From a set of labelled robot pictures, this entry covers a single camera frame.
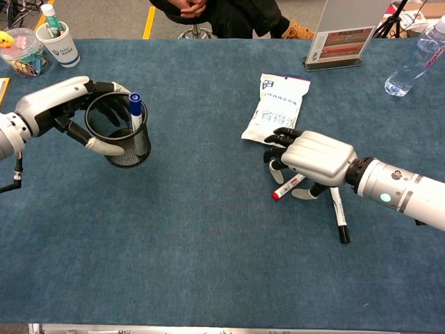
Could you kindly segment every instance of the blue table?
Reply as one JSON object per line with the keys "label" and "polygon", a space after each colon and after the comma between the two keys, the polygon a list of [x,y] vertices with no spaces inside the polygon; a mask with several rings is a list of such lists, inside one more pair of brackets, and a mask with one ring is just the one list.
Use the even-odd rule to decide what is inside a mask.
{"label": "blue table", "polygon": [[77,40],[72,69],[2,64],[3,113],[76,75],[139,91],[152,153],[123,170],[55,129],[26,144],[22,189],[0,195],[0,321],[445,331],[445,233],[345,186],[340,244],[329,195],[273,201],[266,146],[241,140],[261,73],[305,76],[298,129],[445,181],[445,62],[404,98],[383,88],[411,42],[311,73],[294,40]]}

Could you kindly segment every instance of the robotic arm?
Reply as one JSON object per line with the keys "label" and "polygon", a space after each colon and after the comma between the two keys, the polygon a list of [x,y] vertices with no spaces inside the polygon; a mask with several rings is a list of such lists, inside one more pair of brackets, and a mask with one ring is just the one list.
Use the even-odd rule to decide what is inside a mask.
{"label": "robotic arm", "polygon": [[[124,149],[120,146],[91,136],[70,120],[76,110],[86,109],[95,98],[111,92],[129,93],[125,87],[115,82],[94,82],[86,76],[73,77],[23,96],[12,113],[0,113],[0,161],[17,154],[14,184],[0,188],[0,193],[21,187],[22,150],[26,140],[39,137],[53,127],[66,132],[75,141],[96,153],[113,156],[124,154]],[[119,116],[123,119],[128,117],[126,114]]]}
{"label": "robotic arm", "polygon": [[265,142],[285,148],[264,153],[271,171],[290,168],[315,181],[311,189],[293,191],[295,197],[317,199],[329,187],[348,183],[359,196],[445,231],[444,183],[375,158],[359,159],[351,145],[316,132],[279,128],[274,133]]}

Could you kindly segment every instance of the blue marker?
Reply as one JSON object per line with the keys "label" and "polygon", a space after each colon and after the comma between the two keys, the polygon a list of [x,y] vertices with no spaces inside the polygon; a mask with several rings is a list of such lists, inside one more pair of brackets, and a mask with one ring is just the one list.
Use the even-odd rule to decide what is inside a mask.
{"label": "blue marker", "polygon": [[136,131],[142,125],[142,99],[138,93],[130,94],[129,98],[131,126],[133,127],[133,131]]}

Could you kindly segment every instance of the white paper cup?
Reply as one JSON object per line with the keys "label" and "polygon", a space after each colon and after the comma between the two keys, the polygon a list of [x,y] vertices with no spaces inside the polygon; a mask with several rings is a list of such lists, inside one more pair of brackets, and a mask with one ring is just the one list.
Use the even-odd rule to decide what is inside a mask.
{"label": "white paper cup", "polygon": [[70,35],[70,28],[66,23],[60,21],[65,32],[57,38],[51,38],[47,25],[42,24],[35,34],[40,42],[48,49],[49,53],[63,66],[74,67],[81,60],[76,45]]}

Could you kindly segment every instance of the bottle cap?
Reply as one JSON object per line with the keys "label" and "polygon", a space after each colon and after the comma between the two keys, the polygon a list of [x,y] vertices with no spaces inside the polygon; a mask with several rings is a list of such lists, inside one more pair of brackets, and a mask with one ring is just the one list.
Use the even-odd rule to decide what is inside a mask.
{"label": "bottle cap", "polygon": [[41,5],[40,9],[42,10],[44,16],[54,16],[56,14],[53,5],[51,5],[50,3]]}
{"label": "bottle cap", "polygon": [[436,29],[441,33],[445,33],[445,15],[436,23]]}

